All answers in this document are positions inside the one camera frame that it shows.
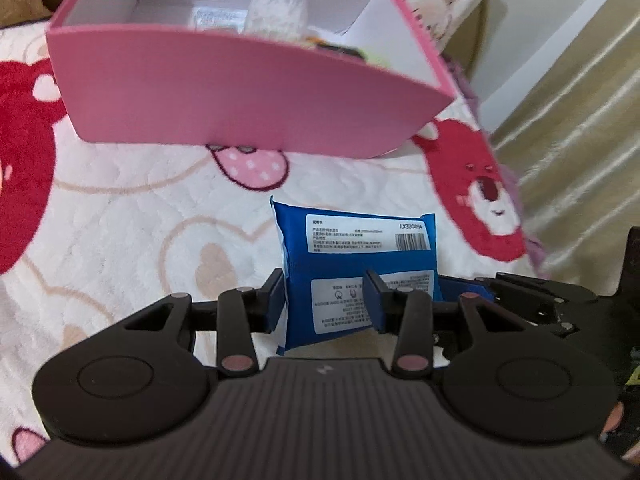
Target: red bear face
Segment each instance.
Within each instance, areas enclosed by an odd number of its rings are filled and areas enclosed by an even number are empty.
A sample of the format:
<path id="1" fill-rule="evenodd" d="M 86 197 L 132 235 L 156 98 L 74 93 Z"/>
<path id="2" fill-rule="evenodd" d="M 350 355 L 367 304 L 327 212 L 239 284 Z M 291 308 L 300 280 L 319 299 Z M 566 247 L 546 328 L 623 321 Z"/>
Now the red bear face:
<path id="1" fill-rule="evenodd" d="M 438 139 L 415 136 L 436 193 L 476 252 L 502 262 L 525 253 L 520 219 L 481 132 L 455 120 L 434 121 Z"/>
<path id="2" fill-rule="evenodd" d="M 65 115 L 48 59 L 0 62 L 0 274 L 40 225 L 56 162 L 52 126 Z"/>

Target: pink strawberry pattern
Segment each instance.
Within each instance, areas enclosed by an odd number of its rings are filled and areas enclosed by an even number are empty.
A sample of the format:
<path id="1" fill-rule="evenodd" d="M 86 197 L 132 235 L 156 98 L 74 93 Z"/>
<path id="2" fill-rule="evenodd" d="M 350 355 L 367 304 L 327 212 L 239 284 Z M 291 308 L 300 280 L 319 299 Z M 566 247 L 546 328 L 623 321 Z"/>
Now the pink strawberry pattern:
<path id="1" fill-rule="evenodd" d="M 24 463 L 30 459 L 47 440 L 29 428 L 17 428 L 11 437 L 11 444 L 14 448 L 14 455 L 19 463 Z"/>
<path id="2" fill-rule="evenodd" d="M 285 183 L 289 161 L 282 152 L 254 148 L 207 146 L 222 173 L 251 191 L 270 191 Z"/>

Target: pink box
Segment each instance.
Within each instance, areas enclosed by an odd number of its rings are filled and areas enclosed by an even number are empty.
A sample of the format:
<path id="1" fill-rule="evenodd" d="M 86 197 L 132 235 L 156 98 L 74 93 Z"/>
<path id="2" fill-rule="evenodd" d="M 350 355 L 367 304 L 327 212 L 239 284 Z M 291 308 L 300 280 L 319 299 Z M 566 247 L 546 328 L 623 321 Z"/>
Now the pink box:
<path id="1" fill-rule="evenodd" d="M 249 2 L 65 0 L 47 42 L 78 135 L 366 158 L 397 148 L 454 97 L 402 0 L 307 0 L 310 30 L 373 52 L 386 70 L 194 29 L 199 9 L 242 13 Z"/>

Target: blue package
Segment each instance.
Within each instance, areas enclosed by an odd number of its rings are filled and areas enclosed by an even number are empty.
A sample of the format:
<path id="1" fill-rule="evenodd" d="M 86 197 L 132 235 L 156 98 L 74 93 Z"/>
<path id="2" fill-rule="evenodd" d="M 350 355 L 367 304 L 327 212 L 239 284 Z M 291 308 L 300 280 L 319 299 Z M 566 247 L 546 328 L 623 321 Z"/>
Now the blue package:
<path id="1" fill-rule="evenodd" d="M 411 286 L 441 300 L 435 215 L 343 213 L 271 200 L 284 253 L 287 311 L 282 350 L 371 326 L 362 277 L 375 270 L 390 287 Z"/>
<path id="2" fill-rule="evenodd" d="M 438 276 L 438 284 L 442 293 L 442 301 L 458 302 L 463 292 L 475 292 L 483 298 L 494 301 L 495 296 L 480 283 L 451 276 Z"/>

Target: white wall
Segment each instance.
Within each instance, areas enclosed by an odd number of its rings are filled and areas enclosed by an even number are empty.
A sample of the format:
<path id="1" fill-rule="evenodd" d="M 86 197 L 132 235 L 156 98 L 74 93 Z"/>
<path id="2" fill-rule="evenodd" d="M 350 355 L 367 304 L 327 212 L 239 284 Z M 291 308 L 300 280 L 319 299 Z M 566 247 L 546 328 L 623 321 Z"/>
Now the white wall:
<path id="1" fill-rule="evenodd" d="M 495 130 L 606 0 L 489 0 L 471 84 L 481 121 Z"/>

